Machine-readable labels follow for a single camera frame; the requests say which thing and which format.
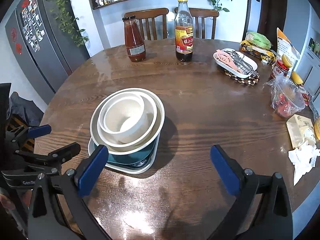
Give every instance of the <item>green plate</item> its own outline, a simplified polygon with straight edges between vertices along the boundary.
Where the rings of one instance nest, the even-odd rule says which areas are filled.
[[[117,163],[123,165],[132,165],[144,160],[152,152],[153,147],[155,146],[156,139],[153,140],[148,146],[142,150],[127,154],[127,155],[114,155],[109,153],[108,163]]]

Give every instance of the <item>screw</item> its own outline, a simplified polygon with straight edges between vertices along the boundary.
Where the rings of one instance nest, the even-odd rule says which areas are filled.
[[[66,172],[66,174],[68,175],[68,176],[71,176],[71,175],[73,175],[75,173],[75,170],[74,169],[69,169],[69,170],[67,170],[67,172]]]
[[[44,173],[42,173],[42,172],[39,173],[39,174],[38,174],[38,179],[43,179],[43,178],[44,178]]]
[[[275,176],[276,176],[277,179],[281,179],[281,178],[282,178],[282,175],[281,175],[281,173],[279,173],[279,172],[276,172],[276,173],[275,173]]]
[[[245,170],[244,170],[244,173],[245,173],[246,175],[252,175],[252,174],[253,174],[253,171],[252,171],[251,169],[245,169]]]

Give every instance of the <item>stacked bowls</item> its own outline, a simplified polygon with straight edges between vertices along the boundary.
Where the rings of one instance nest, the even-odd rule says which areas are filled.
[[[164,124],[164,106],[149,90],[128,88],[105,98],[95,109],[90,133],[109,151],[108,163],[137,165],[153,151]]]

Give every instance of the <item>round wooden table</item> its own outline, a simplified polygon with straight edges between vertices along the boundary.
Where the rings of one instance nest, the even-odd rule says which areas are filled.
[[[239,44],[195,39],[189,63],[176,59],[173,39],[146,41],[147,58],[138,63],[129,60],[124,45],[106,49],[81,65],[50,102],[41,124],[51,125],[52,133],[36,140],[35,153],[79,143],[81,153],[62,166],[63,173],[88,157],[90,119],[106,96],[140,87],[156,93],[164,104],[165,122],[152,167],[136,176],[104,169],[85,199],[113,239],[206,239],[235,200],[210,161],[214,144],[256,174],[282,173],[292,211],[319,181],[318,161],[293,186],[286,120],[270,107],[269,89],[263,90],[271,67],[250,56],[258,63],[260,82],[239,84],[212,58],[223,48],[238,49]],[[309,108],[301,114],[312,118]],[[258,203],[256,197],[249,217]]]

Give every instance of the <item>dark wooden door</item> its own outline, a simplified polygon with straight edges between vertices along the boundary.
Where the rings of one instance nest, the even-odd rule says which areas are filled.
[[[288,0],[262,0],[258,33],[265,35],[277,51],[277,28],[284,29]]]

